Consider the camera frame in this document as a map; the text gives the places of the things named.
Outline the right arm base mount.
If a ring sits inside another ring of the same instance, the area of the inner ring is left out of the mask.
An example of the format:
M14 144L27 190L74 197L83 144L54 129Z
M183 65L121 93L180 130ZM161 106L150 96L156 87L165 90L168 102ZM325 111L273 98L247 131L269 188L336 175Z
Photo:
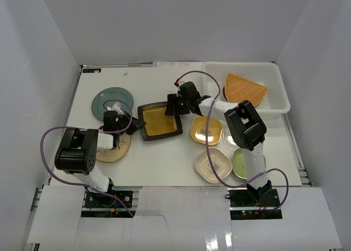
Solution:
M275 210L280 204L276 189L272 189L257 203L249 196L246 189L229 190L224 198L229 201L232 221L282 219L281 209Z

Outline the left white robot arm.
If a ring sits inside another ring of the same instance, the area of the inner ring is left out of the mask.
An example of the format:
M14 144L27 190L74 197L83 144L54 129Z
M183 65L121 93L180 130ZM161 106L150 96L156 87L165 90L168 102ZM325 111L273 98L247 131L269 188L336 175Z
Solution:
M116 151L122 134L132 135L146 122L128 112L106 111L99 129L67 129L55 155L55 168L75 176L91 191L98 190L97 200L105 207L114 204L113 182L95 166L97 152Z

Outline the floral patterned round plate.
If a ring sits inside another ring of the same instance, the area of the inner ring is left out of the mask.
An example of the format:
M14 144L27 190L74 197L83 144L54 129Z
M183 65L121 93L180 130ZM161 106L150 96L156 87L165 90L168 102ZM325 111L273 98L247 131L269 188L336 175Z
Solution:
M223 88L222 88L222 96L223 96L223 99L224 99L226 102L228 102L227 97L226 97L226 94L225 94L225 86L223 86Z

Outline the black square amber plate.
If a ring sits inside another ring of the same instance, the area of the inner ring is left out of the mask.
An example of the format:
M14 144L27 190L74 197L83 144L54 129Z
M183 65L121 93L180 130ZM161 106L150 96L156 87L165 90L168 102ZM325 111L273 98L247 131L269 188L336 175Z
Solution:
M140 131L144 141L156 141L183 133L180 116L166 116L167 102L138 106L138 119L146 124Z

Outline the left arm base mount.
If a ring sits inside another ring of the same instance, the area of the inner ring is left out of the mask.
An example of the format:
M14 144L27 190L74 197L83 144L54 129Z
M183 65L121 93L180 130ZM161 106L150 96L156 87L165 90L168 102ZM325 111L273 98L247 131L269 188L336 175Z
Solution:
M131 190L111 190L113 197L87 191L81 211L83 218L132 218L135 215L136 205L134 192Z

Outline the woven fan-shaped basket plate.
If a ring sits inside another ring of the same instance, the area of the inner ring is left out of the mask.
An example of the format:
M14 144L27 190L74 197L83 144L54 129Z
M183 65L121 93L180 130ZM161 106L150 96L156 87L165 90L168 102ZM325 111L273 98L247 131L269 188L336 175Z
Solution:
M257 107L268 93L268 87L233 73L227 73L224 86L228 102L240 103L248 100L254 107Z

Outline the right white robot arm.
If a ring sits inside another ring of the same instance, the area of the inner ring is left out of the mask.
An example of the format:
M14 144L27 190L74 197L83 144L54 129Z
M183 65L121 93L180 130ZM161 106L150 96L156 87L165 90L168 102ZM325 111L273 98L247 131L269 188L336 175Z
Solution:
M248 201L256 207L267 201L271 181L266 174L263 142L267 128L250 101L238 104L201 96L193 82L175 83L178 91L167 95L166 116L210 116L225 121L235 144L241 148L247 171Z

